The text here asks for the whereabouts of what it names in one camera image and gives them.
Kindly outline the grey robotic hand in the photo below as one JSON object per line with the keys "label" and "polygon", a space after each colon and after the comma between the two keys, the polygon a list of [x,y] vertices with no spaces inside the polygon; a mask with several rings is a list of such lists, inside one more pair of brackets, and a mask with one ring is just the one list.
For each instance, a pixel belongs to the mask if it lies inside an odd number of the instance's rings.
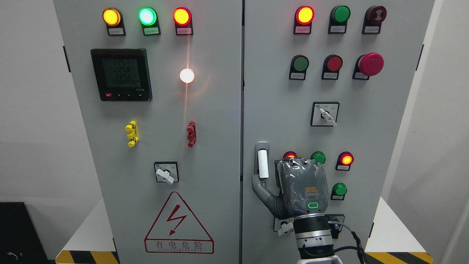
{"label": "grey robotic hand", "polygon": [[252,189],[274,217],[280,220],[312,213],[328,207],[328,187],[324,165],[306,158],[290,158],[277,164],[282,195],[266,189],[258,175],[252,175]]}

